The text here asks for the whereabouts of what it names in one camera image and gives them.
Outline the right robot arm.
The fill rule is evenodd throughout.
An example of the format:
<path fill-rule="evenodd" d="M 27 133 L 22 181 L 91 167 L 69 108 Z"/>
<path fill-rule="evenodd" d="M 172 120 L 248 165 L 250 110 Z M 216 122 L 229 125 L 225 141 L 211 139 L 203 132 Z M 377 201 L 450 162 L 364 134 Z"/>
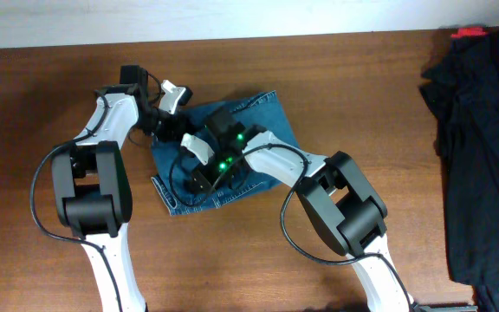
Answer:
<path fill-rule="evenodd" d="M 242 166 L 282 182 L 290 189 L 287 197 L 299 199 L 321 241 L 340 256 L 330 265 L 353 268 L 369 310 L 417 310 L 389 252 L 386 205 L 348 154 L 306 153 L 265 127 L 246 127 L 223 108 L 204 126 L 217 149 L 192 134 L 181 140 L 200 162 L 192 172 L 196 191 L 212 194 Z"/>

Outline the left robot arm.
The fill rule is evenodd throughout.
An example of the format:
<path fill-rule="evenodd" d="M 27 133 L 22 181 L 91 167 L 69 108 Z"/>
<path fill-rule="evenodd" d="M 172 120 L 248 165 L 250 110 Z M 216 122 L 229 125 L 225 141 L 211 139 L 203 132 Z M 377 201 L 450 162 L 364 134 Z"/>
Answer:
<path fill-rule="evenodd" d="M 121 67 L 117 84 L 95 91 L 86 127 L 49 157 L 58 218 L 86 252 L 105 311 L 147 309 L 128 247 L 133 195 L 120 150 L 135 128 L 169 140 L 189 129 L 179 109 L 192 91 L 164 80 L 152 95 L 153 78 L 138 65 Z"/>

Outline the red cloth piece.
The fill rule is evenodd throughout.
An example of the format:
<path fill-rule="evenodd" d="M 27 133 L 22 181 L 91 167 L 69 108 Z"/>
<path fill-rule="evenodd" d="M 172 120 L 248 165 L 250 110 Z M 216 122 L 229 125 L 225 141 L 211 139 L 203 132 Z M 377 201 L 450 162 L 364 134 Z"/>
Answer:
<path fill-rule="evenodd" d="M 451 39 L 463 39 L 463 38 L 473 38 L 473 37 L 484 37 L 488 32 L 483 27 L 466 27 L 459 28 L 457 31 L 450 35 Z"/>

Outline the blue denim jeans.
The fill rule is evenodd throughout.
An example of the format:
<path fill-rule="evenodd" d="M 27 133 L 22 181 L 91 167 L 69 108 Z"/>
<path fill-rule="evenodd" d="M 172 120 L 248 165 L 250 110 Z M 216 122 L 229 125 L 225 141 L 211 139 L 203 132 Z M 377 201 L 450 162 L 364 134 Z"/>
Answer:
<path fill-rule="evenodd" d="M 242 123 L 244 127 L 249 128 L 253 125 L 264 127 L 279 140 L 298 146 L 275 91 L 189 108 L 185 111 L 185 115 L 196 127 L 195 135 L 207 142 L 221 157 L 219 161 L 210 163 L 215 176 L 223 173 L 226 166 L 237 158 L 236 152 L 223 152 L 204 125 L 208 115 L 221 107 L 229 110 L 233 119 Z M 240 160 L 225 174 L 217 190 L 206 198 L 204 192 L 195 194 L 189 189 L 192 171 L 201 162 L 187 153 L 181 153 L 178 141 L 163 142 L 154 139 L 151 151 L 158 170 L 158 173 L 152 177 L 152 183 L 172 216 L 218 209 L 243 198 L 266 192 L 280 184 L 277 179 L 267 174 L 249 169 L 249 166 Z"/>

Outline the black garment pile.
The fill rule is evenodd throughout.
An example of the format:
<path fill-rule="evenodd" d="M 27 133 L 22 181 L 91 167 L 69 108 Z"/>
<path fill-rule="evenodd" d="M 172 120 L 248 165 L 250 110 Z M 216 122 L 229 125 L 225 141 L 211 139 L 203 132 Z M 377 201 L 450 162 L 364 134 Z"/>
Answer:
<path fill-rule="evenodd" d="M 460 29 L 422 78 L 444 169 L 450 278 L 474 290 L 480 310 L 499 311 L 499 30 Z"/>

